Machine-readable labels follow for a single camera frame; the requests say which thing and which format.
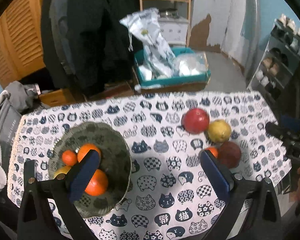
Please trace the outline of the small tangerine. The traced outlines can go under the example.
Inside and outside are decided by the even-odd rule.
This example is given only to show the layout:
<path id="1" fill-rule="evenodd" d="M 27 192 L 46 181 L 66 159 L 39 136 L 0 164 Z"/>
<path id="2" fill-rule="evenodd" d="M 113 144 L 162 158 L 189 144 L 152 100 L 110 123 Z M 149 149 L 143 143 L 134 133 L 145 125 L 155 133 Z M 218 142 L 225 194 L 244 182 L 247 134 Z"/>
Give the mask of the small tangerine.
<path id="1" fill-rule="evenodd" d="M 67 166 L 74 166 L 78 162 L 77 155 L 71 150 L 66 150 L 62 153 L 62 161 Z"/>
<path id="2" fill-rule="evenodd" d="M 205 149 L 206 151 L 210 151 L 215 158 L 218 158 L 218 149 L 215 147 L 208 147 Z"/>

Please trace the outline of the large orange front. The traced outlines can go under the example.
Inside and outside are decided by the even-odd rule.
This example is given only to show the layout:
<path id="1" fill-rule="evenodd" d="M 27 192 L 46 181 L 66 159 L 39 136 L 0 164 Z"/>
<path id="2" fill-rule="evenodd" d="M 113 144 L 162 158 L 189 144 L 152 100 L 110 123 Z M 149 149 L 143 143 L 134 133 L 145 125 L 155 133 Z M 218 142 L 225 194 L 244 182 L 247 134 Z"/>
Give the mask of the large orange front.
<path id="1" fill-rule="evenodd" d="M 90 196 L 100 196 L 107 191 L 107 188 L 108 177 L 102 170 L 98 169 L 89 181 L 85 193 Z"/>

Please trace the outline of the red apple front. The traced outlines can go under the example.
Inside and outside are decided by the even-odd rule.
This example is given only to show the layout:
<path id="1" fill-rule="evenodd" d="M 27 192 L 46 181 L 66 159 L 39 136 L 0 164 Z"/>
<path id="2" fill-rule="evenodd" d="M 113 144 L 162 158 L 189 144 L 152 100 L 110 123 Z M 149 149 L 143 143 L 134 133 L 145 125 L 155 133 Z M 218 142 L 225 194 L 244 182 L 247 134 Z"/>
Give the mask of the red apple front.
<path id="1" fill-rule="evenodd" d="M 236 143 L 226 141 L 218 148 L 217 159 L 220 163 L 231 169 L 239 165 L 241 155 L 241 149 Z"/>

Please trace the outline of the red apple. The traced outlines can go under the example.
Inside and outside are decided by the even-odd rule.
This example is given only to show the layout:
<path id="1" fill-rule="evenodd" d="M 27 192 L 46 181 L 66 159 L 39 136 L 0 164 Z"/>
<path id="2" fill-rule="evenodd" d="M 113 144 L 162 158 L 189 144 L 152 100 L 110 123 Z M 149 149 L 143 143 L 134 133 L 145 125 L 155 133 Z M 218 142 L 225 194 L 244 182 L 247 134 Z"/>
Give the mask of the red apple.
<path id="1" fill-rule="evenodd" d="M 185 113 L 181 125 L 190 134 L 205 132 L 210 124 L 210 116 L 201 108 L 193 108 Z"/>
<path id="2" fill-rule="evenodd" d="M 241 155 L 241 149 L 236 143 L 226 141 L 218 148 L 217 159 L 220 163 L 231 169 L 239 165 Z"/>

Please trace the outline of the red apple back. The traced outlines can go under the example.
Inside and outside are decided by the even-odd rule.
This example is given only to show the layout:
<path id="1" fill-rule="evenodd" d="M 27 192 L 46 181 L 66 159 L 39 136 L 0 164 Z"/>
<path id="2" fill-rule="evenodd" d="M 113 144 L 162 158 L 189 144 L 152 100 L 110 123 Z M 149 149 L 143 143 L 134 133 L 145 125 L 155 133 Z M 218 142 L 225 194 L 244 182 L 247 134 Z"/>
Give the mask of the red apple back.
<path id="1" fill-rule="evenodd" d="M 190 134 L 205 132 L 210 124 L 210 116 L 201 108 L 193 108 L 185 113 L 181 125 Z"/>

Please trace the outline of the green glass plate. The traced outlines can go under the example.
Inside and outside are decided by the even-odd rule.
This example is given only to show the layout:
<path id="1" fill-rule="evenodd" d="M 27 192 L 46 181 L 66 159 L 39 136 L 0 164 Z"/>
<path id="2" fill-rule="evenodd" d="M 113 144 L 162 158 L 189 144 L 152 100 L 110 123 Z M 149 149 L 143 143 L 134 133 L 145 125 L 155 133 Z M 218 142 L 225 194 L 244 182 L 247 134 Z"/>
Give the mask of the green glass plate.
<path id="1" fill-rule="evenodd" d="M 48 162 L 49 178 L 63 167 L 62 153 L 72 150 L 75 153 L 86 143 L 91 143 L 101 150 L 99 169 L 109 181 L 106 192 L 100 196 L 83 193 L 74 205 L 83 218 L 105 216 L 117 204 L 122 202 L 129 188 L 132 173 L 132 159 L 123 136 L 110 125 L 102 122 L 84 122 L 70 128 L 57 139 Z"/>

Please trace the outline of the grey storage bag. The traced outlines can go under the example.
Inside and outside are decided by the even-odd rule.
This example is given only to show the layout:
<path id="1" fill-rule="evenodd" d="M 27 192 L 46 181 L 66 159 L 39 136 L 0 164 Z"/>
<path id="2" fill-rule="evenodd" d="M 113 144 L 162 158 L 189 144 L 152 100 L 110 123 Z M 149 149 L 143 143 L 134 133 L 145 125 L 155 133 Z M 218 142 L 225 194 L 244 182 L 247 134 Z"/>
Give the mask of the grey storage bag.
<path id="1" fill-rule="evenodd" d="M 6 99 L 0 109 L 0 146 L 2 155 L 11 152 L 20 120 L 21 114 Z"/>

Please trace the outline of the cat pattern tablecloth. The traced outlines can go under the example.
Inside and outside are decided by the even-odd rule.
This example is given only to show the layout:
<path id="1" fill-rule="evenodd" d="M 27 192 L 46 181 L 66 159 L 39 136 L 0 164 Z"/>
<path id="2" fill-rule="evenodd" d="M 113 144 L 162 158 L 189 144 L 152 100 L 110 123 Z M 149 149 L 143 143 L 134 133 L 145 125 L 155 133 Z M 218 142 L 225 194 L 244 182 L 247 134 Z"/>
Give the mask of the cat pattern tablecloth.
<path id="1" fill-rule="evenodd" d="M 204 134 L 190 134 L 182 116 L 204 109 L 210 119 L 231 127 L 230 141 L 241 150 L 235 173 L 278 184 L 291 169 L 281 142 L 266 133 L 275 116 L 258 92 L 158 93 L 76 103 L 38 110 L 22 117 L 10 159 L 7 195 L 15 205 L 24 194 L 24 165 L 34 160 L 36 178 L 52 179 L 61 155 L 96 145 L 103 157 L 115 151 L 131 157 L 130 181 L 104 216 L 98 208 L 114 195 L 84 194 L 76 202 L 99 239 L 182 239 L 203 233 L 224 202 L 215 194 L 199 162 L 212 145 Z"/>

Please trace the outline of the grey clothing pile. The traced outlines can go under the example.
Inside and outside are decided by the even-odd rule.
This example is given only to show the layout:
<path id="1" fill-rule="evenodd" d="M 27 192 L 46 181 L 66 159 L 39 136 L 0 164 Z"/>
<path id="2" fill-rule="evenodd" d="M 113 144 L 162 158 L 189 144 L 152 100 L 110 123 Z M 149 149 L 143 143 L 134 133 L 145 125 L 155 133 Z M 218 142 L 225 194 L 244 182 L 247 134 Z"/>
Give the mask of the grey clothing pile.
<path id="1" fill-rule="evenodd" d="M 7 184 L 4 157 L 11 153 L 21 114 L 33 108 L 34 99 L 40 95 L 38 84 L 10 83 L 0 94 L 0 191 Z"/>

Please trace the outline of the shoe rack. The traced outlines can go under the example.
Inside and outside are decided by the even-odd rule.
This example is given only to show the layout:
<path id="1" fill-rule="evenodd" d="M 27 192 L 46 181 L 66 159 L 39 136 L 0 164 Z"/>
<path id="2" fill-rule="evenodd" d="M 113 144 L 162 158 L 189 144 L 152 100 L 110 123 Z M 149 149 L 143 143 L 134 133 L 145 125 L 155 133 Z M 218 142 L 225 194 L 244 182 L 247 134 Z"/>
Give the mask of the shoe rack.
<path id="1" fill-rule="evenodd" d="M 266 47 L 252 75 L 248 89 L 259 91 L 274 104 L 300 62 L 300 27 L 282 14 L 274 21 Z"/>

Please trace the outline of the teal cardboard box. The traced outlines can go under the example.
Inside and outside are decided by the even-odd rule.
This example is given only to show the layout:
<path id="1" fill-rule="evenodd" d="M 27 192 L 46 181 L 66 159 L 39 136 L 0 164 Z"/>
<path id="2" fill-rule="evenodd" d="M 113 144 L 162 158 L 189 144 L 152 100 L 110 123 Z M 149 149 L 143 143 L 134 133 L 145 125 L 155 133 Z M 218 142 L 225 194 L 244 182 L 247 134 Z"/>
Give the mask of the teal cardboard box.
<path id="1" fill-rule="evenodd" d="M 207 83 L 211 72 L 205 52 L 194 52 L 189 47 L 174 47 L 175 58 L 170 66 L 144 57 L 143 51 L 135 53 L 135 73 L 142 88 L 159 88 L 183 83 Z"/>

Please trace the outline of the black hanging coat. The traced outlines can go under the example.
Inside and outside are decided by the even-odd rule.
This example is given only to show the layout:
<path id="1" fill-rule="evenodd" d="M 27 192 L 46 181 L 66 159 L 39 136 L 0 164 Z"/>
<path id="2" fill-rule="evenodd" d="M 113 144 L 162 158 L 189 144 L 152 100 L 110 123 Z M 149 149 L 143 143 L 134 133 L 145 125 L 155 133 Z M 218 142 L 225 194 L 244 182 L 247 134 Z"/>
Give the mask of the black hanging coat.
<path id="1" fill-rule="evenodd" d="M 139 0 L 43 0 L 43 60 L 57 88 L 86 96 L 132 79 L 142 44 L 121 24 Z"/>

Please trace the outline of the white patterned drawer box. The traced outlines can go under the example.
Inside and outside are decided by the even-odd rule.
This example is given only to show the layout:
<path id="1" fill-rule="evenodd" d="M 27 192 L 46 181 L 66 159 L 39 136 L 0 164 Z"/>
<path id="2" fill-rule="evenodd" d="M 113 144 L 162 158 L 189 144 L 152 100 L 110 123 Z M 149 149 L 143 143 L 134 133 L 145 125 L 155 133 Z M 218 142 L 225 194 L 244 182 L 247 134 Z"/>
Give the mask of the white patterned drawer box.
<path id="1" fill-rule="evenodd" d="M 180 18 L 159 18 L 161 34 L 171 45 L 185 46 L 189 22 L 187 19 Z"/>

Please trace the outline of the white rice bag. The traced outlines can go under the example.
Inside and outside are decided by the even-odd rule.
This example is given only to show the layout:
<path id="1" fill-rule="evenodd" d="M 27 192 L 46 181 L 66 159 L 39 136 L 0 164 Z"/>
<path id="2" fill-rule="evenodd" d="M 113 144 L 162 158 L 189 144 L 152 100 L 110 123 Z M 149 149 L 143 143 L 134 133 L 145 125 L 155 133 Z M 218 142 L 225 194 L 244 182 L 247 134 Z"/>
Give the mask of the white rice bag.
<path id="1" fill-rule="evenodd" d="M 142 43 L 143 65 L 152 72 L 152 76 L 171 78 L 177 76 L 172 63 L 175 54 L 161 34 L 158 19 L 159 10 L 149 8 L 127 15 L 120 23 L 128 29 L 130 36 Z"/>

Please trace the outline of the steel pot with lid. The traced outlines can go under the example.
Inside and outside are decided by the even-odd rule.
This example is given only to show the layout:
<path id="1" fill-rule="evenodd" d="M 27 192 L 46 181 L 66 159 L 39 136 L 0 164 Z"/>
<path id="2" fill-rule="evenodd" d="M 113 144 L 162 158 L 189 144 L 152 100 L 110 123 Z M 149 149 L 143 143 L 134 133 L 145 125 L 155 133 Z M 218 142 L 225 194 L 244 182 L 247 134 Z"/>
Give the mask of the steel pot with lid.
<path id="1" fill-rule="evenodd" d="M 159 15 L 161 18 L 179 18 L 178 10 L 175 8 L 160 9 Z"/>

